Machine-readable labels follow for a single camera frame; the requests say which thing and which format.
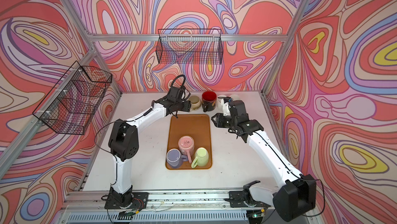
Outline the beige speckled mug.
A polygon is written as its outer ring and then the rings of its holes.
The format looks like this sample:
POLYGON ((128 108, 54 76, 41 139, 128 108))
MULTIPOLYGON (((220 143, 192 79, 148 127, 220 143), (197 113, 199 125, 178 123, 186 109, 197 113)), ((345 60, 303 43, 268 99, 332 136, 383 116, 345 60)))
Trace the beige speckled mug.
POLYGON ((200 109, 201 104, 202 104, 200 97, 198 97, 196 95, 192 95, 192 96, 189 97, 189 101, 191 103, 190 111, 194 111, 194 110, 200 109))

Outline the white mug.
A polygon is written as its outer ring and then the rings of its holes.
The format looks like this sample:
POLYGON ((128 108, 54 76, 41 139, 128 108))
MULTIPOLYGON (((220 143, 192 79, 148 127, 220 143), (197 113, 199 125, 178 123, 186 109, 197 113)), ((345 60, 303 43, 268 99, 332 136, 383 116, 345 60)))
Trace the white mug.
POLYGON ((222 108, 223 108, 223 104, 224 104, 224 98, 226 98, 227 96, 226 95, 218 95, 217 96, 217 103, 216 103, 216 106, 217 106, 217 109, 218 110, 221 110, 222 111, 222 108))

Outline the brown wooden tray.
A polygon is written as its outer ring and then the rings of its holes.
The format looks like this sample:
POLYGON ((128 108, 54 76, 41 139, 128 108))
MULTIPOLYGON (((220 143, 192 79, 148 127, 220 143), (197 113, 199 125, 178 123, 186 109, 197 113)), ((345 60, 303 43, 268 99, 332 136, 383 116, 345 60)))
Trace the brown wooden tray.
POLYGON ((169 170, 210 169, 213 159, 209 116, 184 114, 171 117, 166 151, 170 151, 173 156, 176 155, 175 151, 182 155, 175 162, 180 164, 177 168, 165 162, 169 170))

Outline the black patterned mug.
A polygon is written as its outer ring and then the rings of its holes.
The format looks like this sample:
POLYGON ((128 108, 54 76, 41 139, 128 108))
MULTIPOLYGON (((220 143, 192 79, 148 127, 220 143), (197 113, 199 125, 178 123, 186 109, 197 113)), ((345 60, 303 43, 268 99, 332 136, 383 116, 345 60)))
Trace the black patterned mug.
POLYGON ((213 91, 206 91, 202 94, 202 109, 210 112, 216 109, 217 95, 213 91))

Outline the light green mug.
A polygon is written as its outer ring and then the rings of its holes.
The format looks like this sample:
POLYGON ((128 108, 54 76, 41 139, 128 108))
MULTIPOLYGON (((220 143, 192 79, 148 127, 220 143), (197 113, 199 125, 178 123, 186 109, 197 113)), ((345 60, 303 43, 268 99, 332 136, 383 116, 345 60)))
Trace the light green mug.
POLYGON ((194 154, 194 159, 191 163, 191 168, 205 167, 209 162, 209 152, 204 147, 200 147, 194 154))

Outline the pink mug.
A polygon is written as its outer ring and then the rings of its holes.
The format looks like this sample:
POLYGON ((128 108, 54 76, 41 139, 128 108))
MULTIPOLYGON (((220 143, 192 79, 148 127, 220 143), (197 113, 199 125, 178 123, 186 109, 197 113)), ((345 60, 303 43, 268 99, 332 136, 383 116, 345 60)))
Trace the pink mug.
POLYGON ((183 155, 187 155, 189 163, 192 163, 195 146, 191 136, 182 136, 178 141, 179 150, 183 155))

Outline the purple mug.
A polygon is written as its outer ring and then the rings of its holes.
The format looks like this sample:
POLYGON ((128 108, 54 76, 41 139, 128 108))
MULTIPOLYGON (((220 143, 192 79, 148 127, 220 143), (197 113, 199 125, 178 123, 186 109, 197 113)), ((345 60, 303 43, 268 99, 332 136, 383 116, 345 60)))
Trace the purple mug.
POLYGON ((181 167, 187 161, 187 155, 183 155, 178 149, 170 149, 166 154, 166 162, 173 169, 181 167))

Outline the light blue mug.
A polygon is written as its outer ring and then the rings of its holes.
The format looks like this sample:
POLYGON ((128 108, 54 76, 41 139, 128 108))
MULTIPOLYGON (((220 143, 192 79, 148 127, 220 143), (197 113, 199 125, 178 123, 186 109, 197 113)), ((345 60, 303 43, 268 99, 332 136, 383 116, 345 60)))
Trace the light blue mug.
POLYGON ((231 94, 230 98, 232 99, 232 101, 238 101, 240 100, 240 96, 237 94, 231 94))

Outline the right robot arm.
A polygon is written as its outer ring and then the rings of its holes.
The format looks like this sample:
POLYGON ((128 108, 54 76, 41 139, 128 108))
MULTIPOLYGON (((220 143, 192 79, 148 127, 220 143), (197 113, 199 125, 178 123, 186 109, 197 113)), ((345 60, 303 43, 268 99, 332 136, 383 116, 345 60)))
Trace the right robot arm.
POLYGON ((309 174, 303 175, 284 157, 259 121, 249 118, 243 101, 224 97, 221 103, 222 112, 212 116, 214 125, 242 138, 258 154, 276 181, 276 189, 267 189, 259 181, 248 184, 248 198, 273 206, 285 222, 314 209, 316 180, 309 174))

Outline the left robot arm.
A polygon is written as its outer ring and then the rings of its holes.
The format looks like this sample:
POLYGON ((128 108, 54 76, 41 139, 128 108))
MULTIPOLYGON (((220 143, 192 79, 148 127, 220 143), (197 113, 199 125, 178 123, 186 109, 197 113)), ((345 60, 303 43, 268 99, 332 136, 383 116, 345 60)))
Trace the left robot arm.
POLYGON ((114 122, 108 146, 114 159, 115 182, 110 186, 105 209, 131 208, 134 198, 131 183, 132 158, 139 150, 139 134, 167 115, 190 111, 189 97, 184 86, 172 86, 166 96, 152 101, 146 111, 130 119, 114 122))

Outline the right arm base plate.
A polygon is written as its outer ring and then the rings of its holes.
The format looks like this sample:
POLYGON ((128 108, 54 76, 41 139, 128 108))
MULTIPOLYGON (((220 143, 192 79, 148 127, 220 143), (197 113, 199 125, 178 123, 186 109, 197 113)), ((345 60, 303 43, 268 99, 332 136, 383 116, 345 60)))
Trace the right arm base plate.
POLYGON ((224 200, 228 202, 232 208, 262 207, 264 209, 268 209, 270 207, 268 204, 255 201, 245 190, 230 191, 228 192, 228 198, 225 198, 224 200))

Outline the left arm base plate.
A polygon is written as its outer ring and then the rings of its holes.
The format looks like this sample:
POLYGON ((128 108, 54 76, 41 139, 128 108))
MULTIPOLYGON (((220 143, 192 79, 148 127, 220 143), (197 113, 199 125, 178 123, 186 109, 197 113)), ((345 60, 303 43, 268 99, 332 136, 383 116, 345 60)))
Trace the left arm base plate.
POLYGON ((147 192, 109 193, 104 208, 106 210, 142 210, 147 206, 148 196, 149 193, 147 192))

